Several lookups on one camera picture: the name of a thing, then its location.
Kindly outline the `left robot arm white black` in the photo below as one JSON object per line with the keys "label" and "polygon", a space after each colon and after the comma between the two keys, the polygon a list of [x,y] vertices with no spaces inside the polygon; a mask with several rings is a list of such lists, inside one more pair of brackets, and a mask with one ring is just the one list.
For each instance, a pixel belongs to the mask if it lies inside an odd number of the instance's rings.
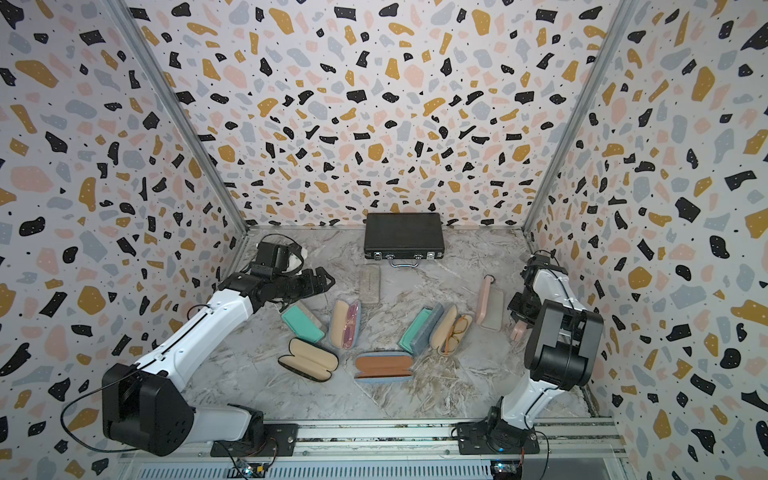
{"label": "left robot arm white black", "polygon": [[182,392],[222,341],[266,304],[289,306],[334,284],[322,267],[295,275],[230,275],[171,337],[133,364],[118,363],[103,375],[104,436],[156,456],[190,443],[260,448],[265,442],[261,412],[234,404],[194,407]]}

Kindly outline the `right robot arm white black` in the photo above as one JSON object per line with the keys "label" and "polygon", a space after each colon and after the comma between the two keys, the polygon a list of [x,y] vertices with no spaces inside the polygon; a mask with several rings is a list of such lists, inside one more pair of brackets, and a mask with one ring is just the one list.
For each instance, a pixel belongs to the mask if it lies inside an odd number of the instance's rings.
{"label": "right robot arm white black", "polygon": [[553,253],[537,250],[521,272],[523,290],[508,305],[515,336],[529,332],[526,373],[489,410],[485,441],[494,451],[521,451],[536,437],[535,418],[557,396],[591,378],[603,317],[584,306],[572,291],[567,270]]}

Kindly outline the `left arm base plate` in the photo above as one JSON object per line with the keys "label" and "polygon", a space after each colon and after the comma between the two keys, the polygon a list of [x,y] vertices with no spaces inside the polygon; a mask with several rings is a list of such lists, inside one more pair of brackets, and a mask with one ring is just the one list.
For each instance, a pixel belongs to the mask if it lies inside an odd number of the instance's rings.
{"label": "left arm base plate", "polygon": [[299,425],[267,423],[251,427],[236,441],[217,441],[210,450],[214,458],[290,457],[298,439]]}

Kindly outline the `pink glasses case grey lining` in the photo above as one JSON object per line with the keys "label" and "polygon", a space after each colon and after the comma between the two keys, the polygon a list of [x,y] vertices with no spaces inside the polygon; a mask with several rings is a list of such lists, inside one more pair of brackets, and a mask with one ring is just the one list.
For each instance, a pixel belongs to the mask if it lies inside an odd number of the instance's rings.
{"label": "pink glasses case grey lining", "polygon": [[477,325],[499,332],[503,325],[504,310],[504,291],[495,286],[495,278],[492,275],[486,275],[481,283],[475,311]]}

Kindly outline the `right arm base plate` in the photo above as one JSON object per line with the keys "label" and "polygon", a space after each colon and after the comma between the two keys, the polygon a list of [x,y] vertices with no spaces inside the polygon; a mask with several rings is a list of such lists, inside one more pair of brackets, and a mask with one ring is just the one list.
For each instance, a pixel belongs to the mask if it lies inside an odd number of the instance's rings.
{"label": "right arm base plate", "polygon": [[453,434],[461,455],[538,454],[540,445],[533,430],[521,430],[499,421],[465,422]]}

